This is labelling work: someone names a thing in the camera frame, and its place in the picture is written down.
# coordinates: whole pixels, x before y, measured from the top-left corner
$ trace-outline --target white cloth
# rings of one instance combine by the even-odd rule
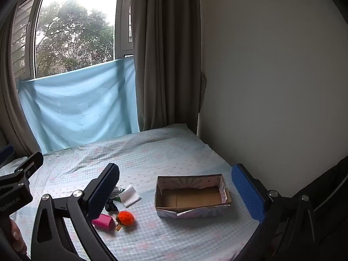
[[[25,160],[28,159],[28,157],[22,157],[13,160],[11,163],[8,163],[7,165],[0,168],[0,176],[5,176],[8,174],[12,174],[15,169],[17,169],[20,165],[22,165]]]
[[[134,204],[135,202],[141,199],[141,197],[135,191],[134,187],[131,184],[125,189],[125,191],[121,192],[118,196],[120,197],[121,202],[125,207],[129,207],[130,205]]]

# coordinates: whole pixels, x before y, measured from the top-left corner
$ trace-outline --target finger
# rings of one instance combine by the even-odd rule
[[[23,246],[22,250],[20,251],[20,253],[27,254],[27,250],[28,250],[27,245],[24,243],[24,246]]]
[[[11,231],[14,239],[17,241],[20,239],[20,229],[18,228],[17,224],[15,223],[14,220],[11,220]]]
[[[24,242],[22,236],[20,236],[20,239],[15,241],[12,246],[13,246],[15,251],[19,252],[22,250],[24,245],[25,245],[25,242]]]

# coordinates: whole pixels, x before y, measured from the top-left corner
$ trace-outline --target bed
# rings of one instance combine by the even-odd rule
[[[25,158],[2,168],[13,171]],[[120,169],[118,186],[132,184],[141,200],[127,208],[136,218],[133,230],[99,231],[102,240],[119,261],[137,260],[233,260],[250,239],[259,221],[252,219],[231,179],[231,166],[204,144],[184,124],[118,137],[114,140],[76,146],[44,155],[43,166],[30,178],[33,201],[12,219],[28,245],[41,196],[53,198],[84,189],[108,163]],[[215,218],[170,219],[157,216],[154,192],[159,175],[205,175],[222,173],[232,204]],[[117,203],[119,210],[125,207]],[[67,228],[80,257],[89,260],[69,220]]]

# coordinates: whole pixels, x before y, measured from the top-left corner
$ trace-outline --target black fabric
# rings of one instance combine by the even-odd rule
[[[294,197],[307,195],[313,208],[319,206],[348,174],[348,156]],[[314,213],[320,241],[319,260],[348,260],[348,180]]]

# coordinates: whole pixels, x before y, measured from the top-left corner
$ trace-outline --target light blue bed sheet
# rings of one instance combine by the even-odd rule
[[[30,178],[33,202],[13,215],[29,244],[29,252],[41,196],[50,193],[54,198],[64,197],[84,189],[109,162],[120,168],[118,185],[132,184],[142,198],[127,209],[135,216],[135,229],[123,228],[117,233],[98,231],[119,261],[228,261],[237,256],[259,224],[251,218],[232,183],[231,166],[185,125],[176,124],[44,156],[43,166]],[[204,219],[157,216],[154,208],[157,176],[216,173],[224,175],[232,198],[225,215]],[[121,203],[117,207],[125,209]],[[79,256],[89,260],[70,221],[67,227]]]
[[[42,153],[139,132],[133,57],[20,81],[18,95]]]

